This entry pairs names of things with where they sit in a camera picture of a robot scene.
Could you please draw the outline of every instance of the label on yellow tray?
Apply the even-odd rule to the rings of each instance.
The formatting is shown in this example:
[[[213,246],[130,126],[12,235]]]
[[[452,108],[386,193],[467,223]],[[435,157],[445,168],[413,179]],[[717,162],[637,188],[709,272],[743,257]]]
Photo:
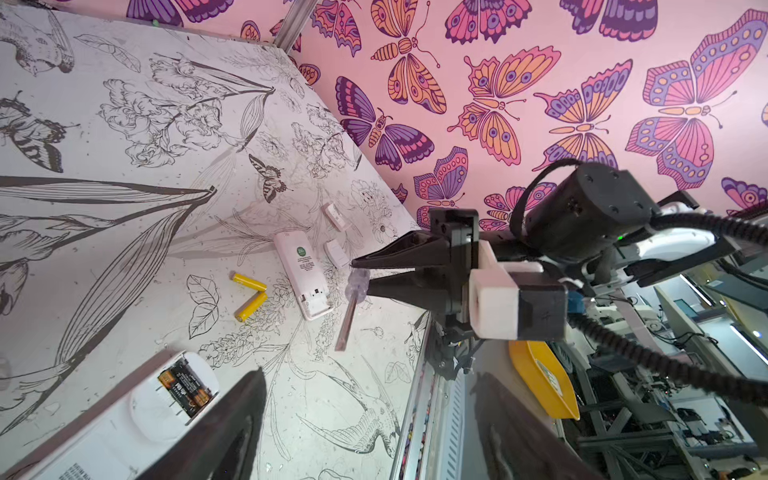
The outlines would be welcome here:
[[[552,385],[552,388],[555,390],[555,392],[558,393],[560,397],[563,396],[563,390],[560,388],[560,382],[558,382],[558,377],[554,376],[552,372],[549,371],[547,367],[544,366],[544,363],[541,363],[539,359],[536,359],[536,365],[538,365],[538,368],[541,369],[541,371],[544,373],[544,376],[547,377],[547,381],[550,385]]]

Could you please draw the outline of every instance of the black and white butterfly drawing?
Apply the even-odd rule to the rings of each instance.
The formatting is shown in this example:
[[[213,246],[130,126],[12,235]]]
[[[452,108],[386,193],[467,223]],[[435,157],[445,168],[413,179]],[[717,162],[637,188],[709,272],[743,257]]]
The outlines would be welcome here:
[[[279,180],[279,168],[273,167],[271,165],[265,165],[264,162],[251,154],[249,154],[248,157],[250,158],[250,164],[253,165],[253,168],[256,168],[256,171],[259,172],[259,175],[264,177],[263,192],[264,200],[266,200],[267,203],[271,203],[272,200],[277,197],[278,192],[284,192],[288,190],[288,187],[286,187],[285,183],[283,183],[282,180]]]
[[[0,98],[0,134],[3,140],[10,138],[16,148],[37,165],[63,173],[61,152],[52,144],[64,139],[67,127],[35,117],[16,98],[18,94],[13,99]]]

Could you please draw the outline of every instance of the orange butterfly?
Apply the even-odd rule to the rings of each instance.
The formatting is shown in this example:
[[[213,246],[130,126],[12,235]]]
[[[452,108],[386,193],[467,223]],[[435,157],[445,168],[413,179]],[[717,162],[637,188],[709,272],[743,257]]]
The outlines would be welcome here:
[[[458,124],[448,127],[448,131],[460,127],[469,140],[480,138],[480,145],[496,160],[508,166],[519,165],[520,145],[515,131],[494,109],[512,117],[506,110],[507,103],[511,102],[505,103],[498,99],[509,98],[530,87],[550,71],[559,59],[560,52],[552,47],[520,50],[516,55],[509,55],[503,62],[493,57],[481,61],[477,67],[469,57],[464,57],[464,62],[472,68],[469,92],[474,102],[464,106],[464,111],[458,116]]]
[[[389,43],[376,50],[371,60],[385,61],[396,58],[398,55],[405,55],[397,61],[392,73],[389,74],[387,83],[389,97],[399,104],[407,104],[410,93],[411,99],[417,104],[432,113],[444,114],[447,109],[445,95],[427,67],[411,53],[412,49],[424,51],[419,48],[415,35],[408,38],[418,4],[419,0],[373,0],[371,4],[373,23],[384,35],[400,38],[400,41]]]

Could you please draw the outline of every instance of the bird drawing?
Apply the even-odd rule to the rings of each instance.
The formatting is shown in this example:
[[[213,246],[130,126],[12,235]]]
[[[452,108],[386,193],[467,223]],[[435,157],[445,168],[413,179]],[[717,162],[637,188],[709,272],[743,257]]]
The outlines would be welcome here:
[[[33,76],[58,67],[69,73],[74,54],[69,39],[53,12],[48,12],[51,33],[45,33],[7,8],[0,11],[0,41],[16,47],[16,63]]]
[[[400,435],[400,427],[397,422],[395,410],[392,407],[392,402],[389,400],[389,397],[384,390],[384,385],[382,385],[376,372],[373,371],[368,360],[365,358],[362,360],[371,370],[371,375],[376,381],[376,385],[379,387],[378,397],[368,395],[352,374],[336,360],[333,360],[333,362],[339,366],[349,381],[346,382],[333,375],[326,374],[328,378],[344,388],[362,406],[363,413],[356,425],[352,425],[345,429],[328,430],[314,425],[310,421],[303,419],[301,416],[299,416],[299,419],[304,422],[306,426],[310,427],[313,432],[320,435],[325,440],[328,440],[342,449],[355,453],[372,452],[373,448],[376,446],[376,439],[381,437],[387,455],[394,458],[397,438]]]

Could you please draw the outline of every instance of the butterfly wallpaper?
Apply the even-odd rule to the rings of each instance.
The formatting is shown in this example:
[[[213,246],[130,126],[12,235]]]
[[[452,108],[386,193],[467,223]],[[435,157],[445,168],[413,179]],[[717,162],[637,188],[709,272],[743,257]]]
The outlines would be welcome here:
[[[67,5],[272,41],[293,3]],[[766,33],[762,0],[319,0],[288,53],[415,219],[461,196],[497,229],[504,192],[564,157],[628,169],[653,198],[743,209],[721,182],[768,186]],[[454,147],[471,177],[425,199],[414,178]]]

